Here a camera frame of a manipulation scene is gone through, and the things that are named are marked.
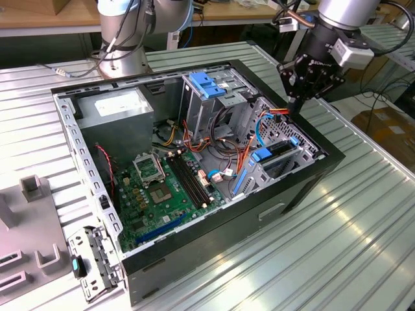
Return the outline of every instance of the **ram slot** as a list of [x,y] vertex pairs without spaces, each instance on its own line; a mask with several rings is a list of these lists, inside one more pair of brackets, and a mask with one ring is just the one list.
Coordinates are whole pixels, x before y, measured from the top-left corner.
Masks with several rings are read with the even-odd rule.
[[196,180],[182,158],[169,158],[169,165],[196,208],[201,208],[204,203],[210,203],[208,195],[203,190],[202,186]]

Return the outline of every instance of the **green circuit board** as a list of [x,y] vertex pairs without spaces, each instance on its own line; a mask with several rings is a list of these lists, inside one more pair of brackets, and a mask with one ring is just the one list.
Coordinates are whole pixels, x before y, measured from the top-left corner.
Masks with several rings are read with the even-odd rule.
[[[182,154],[182,159],[188,165],[191,163],[190,165],[194,171],[200,169],[191,152]],[[160,164],[166,175],[165,181],[163,183],[155,182],[149,185],[148,188],[144,188],[142,185],[139,174],[133,164],[126,170],[115,174],[115,178],[120,185],[120,211],[118,215],[124,228],[119,235],[119,242],[124,252],[131,251],[138,246],[136,244],[137,237],[143,236],[146,233],[153,233],[155,232],[154,230],[164,225],[172,224],[174,221],[178,222],[177,225],[185,224],[225,204],[220,192],[214,188],[214,191],[210,193],[206,191],[208,196],[212,197],[214,201],[205,209],[197,209],[166,160],[160,159]],[[148,165],[148,167],[141,166],[141,171],[152,172],[150,167],[153,165],[152,161],[143,162],[142,165]],[[129,176],[127,183],[125,183],[126,176]]]

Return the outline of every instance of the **red cable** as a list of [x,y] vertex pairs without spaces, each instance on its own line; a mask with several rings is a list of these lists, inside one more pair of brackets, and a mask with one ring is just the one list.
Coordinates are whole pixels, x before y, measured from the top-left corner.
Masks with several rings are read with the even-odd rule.
[[109,166],[109,168],[110,168],[110,178],[111,178],[111,199],[113,199],[114,198],[114,188],[115,188],[115,185],[114,185],[114,178],[113,178],[113,172],[112,172],[112,166],[111,166],[111,161],[110,161],[110,156],[106,153],[106,151],[104,150],[104,148],[103,147],[101,147],[100,145],[96,145],[96,147],[104,154],[104,156],[105,156],[105,158],[106,158],[106,161],[107,161],[107,163],[108,163],[108,166]]

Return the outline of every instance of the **cardboard box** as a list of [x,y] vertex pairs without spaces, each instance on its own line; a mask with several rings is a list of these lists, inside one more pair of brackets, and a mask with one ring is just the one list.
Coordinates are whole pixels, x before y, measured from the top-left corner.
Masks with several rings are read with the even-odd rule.
[[57,15],[70,0],[0,0],[0,6]]
[[[363,111],[351,121],[365,131],[369,116],[370,111]],[[415,121],[405,118],[402,113],[390,107],[375,109],[368,136],[415,172]]]

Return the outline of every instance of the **metal bracket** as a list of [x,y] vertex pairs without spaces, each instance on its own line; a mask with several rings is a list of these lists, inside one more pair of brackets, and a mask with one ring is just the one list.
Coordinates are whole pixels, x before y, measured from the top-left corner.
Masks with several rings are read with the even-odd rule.
[[80,283],[87,302],[117,287],[123,273],[105,228],[83,228],[69,237],[68,242],[72,255],[82,258],[86,268],[86,276]]

